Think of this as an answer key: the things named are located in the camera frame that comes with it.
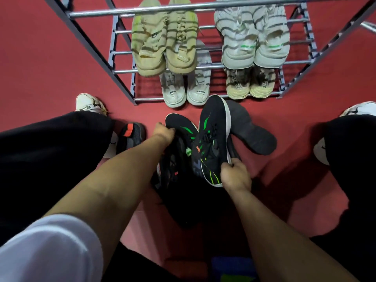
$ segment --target shoe rack frame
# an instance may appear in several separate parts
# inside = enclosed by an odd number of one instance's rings
[[[130,9],[117,9],[113,0],[105,0],[109,9],[104,10],[92,10],[92,11],[81,11],[74,12],[73,0],[45,0],[45,2],[51,7],[52,10],[63,20],[67,27],[72,31],[75,37],[82,43],[82,45],[87,49],[91,56],[98,62],[98,64],[103,68],[103,70],[110,76],[110,78],[115,82],[119,89],[124,93],[124,95],[132,102],[132,104],[137,105],[142,102],[157,102],[163,101],[163,97],[158,98],[137,98],[135,93],[136,86],[136,74],[137,67],[135,61],[132,62],[132,69],[129,70],[116,70],[115,69],[115,56],[132,54],[131,48],[131,38],[129,34],[132,33],[131,30],[127,30],[122,22],[122,18],[133,18],[137,13],[153,13],[153,12],[171,12],[176,10],[194,10],[196,13],[199,12],[214,12],[215,9],[229,8],[229,7],[242,7],[242,6],[252,6],[252,5],[270,5],[270,4],[284,4],[295,6],[291,17],[287,21],[289,29],[295,23],[303,23],[304,31],[306,34],[306,39],[290,41],[290,45],[297,44],[307,44],[308,45],[308,59],[296,60],[296,61],[286,61],[276,73],[278,74],[279,87],[278,90],[273,91],[272,95],[277,96],[278,99],[282,98],[290,89],[296,85],[296,83],[301,80],[304,75],[306,75],[313,67],[320,62],[327,54],[329,54],[341,41],[343,41],[355,28],[362,25],[364,28],[371,30],[376,33],[376,25],[373,23],[365,22],[376,10],[376,0],[369,0],[359,12],[357,12],[353,18],[350,19],[348,23],[341,29],[334,38],[320,51],[317,49],[315,42],[315,36],[313,33],[313,28],[311,20],[309,18],[307,3],[314,1],[325,1],[325,0],[242,0],[242,1],[223,1],[223,2],[210,2],[210,3],[199,3],[199,4],[186,4],[186,5],[167,5],[160,7],[150,7],[150,8],[130,8]],[[106,59],[93,44],[90,38],[82,30],[80,25],[76,22],[77,18],[89,18],[98,16],[113,16],[112,30],[110,34],[110,48],[109,56]],[[201,30],[204,29],[216,29],[215,25],[202,25]],[[117,51],[116,43],[117,37],[121,35],[128,47],[129,51]],[[206,50],[222,51],[222,46],[206,47]],[[299,71],[299,73],[289,82],[286,83],[283,67],[285,65],[291,64],[305,64],[305,66]],[[221,63],[212,63],[211,65],[201,65],[197,69],[202,70],[218,70],[224,69],[224,65]],[[130,89],[124,84],[120,79],[119,74],[131,73],[131,83]],[[228,95],[220,95],[221,97],[227,98]]]

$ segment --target forearm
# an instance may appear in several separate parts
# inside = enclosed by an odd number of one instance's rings
[[[262,281],[357,281],[247,190],[230,193]]]
[[[46,215],[66,213],[92,227],[102,244],[104,269],[150,184],[166,140],[155,135],[105,162]]]

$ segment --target shoe rack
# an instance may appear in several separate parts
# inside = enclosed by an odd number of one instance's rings
[[[229,7],[242,7],[252,5],[270,5],[270,4],[284,4],[295,6],[291,17],[288,19],[288,27],[291,28],[295,23],[303,23],[306,39],[298,41],[290,41],[290,45],[307,44],[308,45],[308,58],[294,61],[286,61],[277,71],[279,80],[279,87],[273,91],[271,95],[277,96],[278,99],[282,98],[290,89],[299,82],[313,67],[321,61],[327,54],[329,54],[342,40],[344,40],[355,28],[362,25],[373,32],[376,32],[376,28],[373,24],[365,22],[376,9],[376,0],[369,0],[359,12],[357,12],[348,23],[337,33],[334,38],[320,51],[318,51],[315,36],[311,20],[309,18],[307,3],[314,1],[325,0],[246,0],[246,1],[222,1],[222,2],[210,2],[199,4],[185,4],[185,5],[167,5],[160,6],[158,8],[129,8],[129,9],[117,9],[113,0],[105,0],[109,9],[92,10],[73,12],[73,0],[45,0],[45,2],[51,7],[52,10],[63,20],[67,27],[72,31],[75,37],[82,43],[91,56],[98,62],[103,70],[110,76],[124,95],[134,104],[137,105],[143,102],[157,102],[163,101],[163,97],[160,98],[137,98],[135,93],[137,67],[133,60],[132,69],[128,70],[116,70],[115,69],[115,57],[121,57],[121,55],[132,54],[130,51],[131,38],[129,34],[131,30],[127,30],[122,22],[122,18],[133,18],[137,13],[153,13],[153,12],[171,12],[177,10],[194,10],[195,13],[200,12],[214,12],[217,8],[229,8]],[[78,18],[89,18],[99,16],[113,16],[111,41],[109,48],[109,56],[106,59],[96,48],[90,38],[85,34],[83,29],[76,22]],[[215,25],[202,25],[201,30],[216,29]],[[121,35],[128,47],[129,51],[117,51],[116,42],[118,36]],[[206,47],[209,51],[222,51],[222,46]],[[305,64],[305,66],[298,72],[298,74],[288,83],[285,81],[283,68],[286,65],[292,64]],[[197,69],[202,70],[220,70],[224,69],[224,65],[221,63],[212,63],[210,65],[197,66]],[[129,86],[125,85],[120,79],[119,74],[131,73],[131,83]],[[221,97],[228,97],[227,94],[220,95]]]

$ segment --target hand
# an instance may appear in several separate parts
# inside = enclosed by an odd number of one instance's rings
[[[231,195],[235,191],[251,191],[252,180],[247,167],[237,158],[232,158],[233,166],[227,162],[221,165],[223,187]]]
[[[154,128],[153,136],[161,136],[165,140],[166,147],[170,145],[175,136],[174,128],[166,128],[161,123],[157,123]]]

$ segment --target red floor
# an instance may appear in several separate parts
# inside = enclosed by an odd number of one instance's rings
[[[309,4],[319,48],[365,1]],[[118,7],[134,7],[141,0],[115,2]],[[163,122],[173,111],[164,103],[133,106],[43,0],[0,0],[0,6],[3,9],[0,15],[3,119],[0,131],[68,113],[74,110],[74,99],[81,92],[101,98],[113,118],[144,123],[149,135],[155,123]],[[75,3],[76,10],[102,8],[106,8],[103,0],[76,0]],[[212,14],[200,14],[199,21],[202,25],[213,24]],[[126,20],[127,28],[130,28],[130,22],[130,19]],[[110,17],[80,20],[106,58],[111,23]],[[299,32],[302,28],[294,26],[291,39],[302,38]],[[219,42],[216,31],[203,33],[199,38],[206,44]],[[375,100],[372,80],[375,43],[375,34],[359,28],[283,99],[242,102],[254,122],[270,130],[278,139],[277,149],[270,156],[255,155],[234,140],[252,177],[259,179],[256,180],[259,181],[258,194],[275,213],[308,236],[334,228],[347,207],[345,194],[329,169],[314,158],[312,147],[320,138],[320,123],[336,117],[353,104]],[[121,41],[119,49],[126,49]],[[289,60],[304,59],[305,53],[305,47],[293,48]],[[127,56],[118,56],[117,68],[127,69],[130,63]],[[286,68],[285,74],[291,77],[298,68]],[[130,82],[129,77],[122,76],[126,84]],[[142,79],[142,83],[140,79],[136,91],[139,97],[160,97],[157,78]],[[212,91],[224,91],[222,81],[215,81],[212,81]],[[187,103],[178,113],[197,124],[200,108]],[[218,254],[241,254],[246,248],[241,228],[237,225],[231,233],[226,231],[228,224],[238,223],[232,219],[234,217],[232,214],[223,216],[205,226],[183,231],[150,189],[122,241],[159,264],[167,258],[203,259],[208,241],[212,249],[219,250]]]

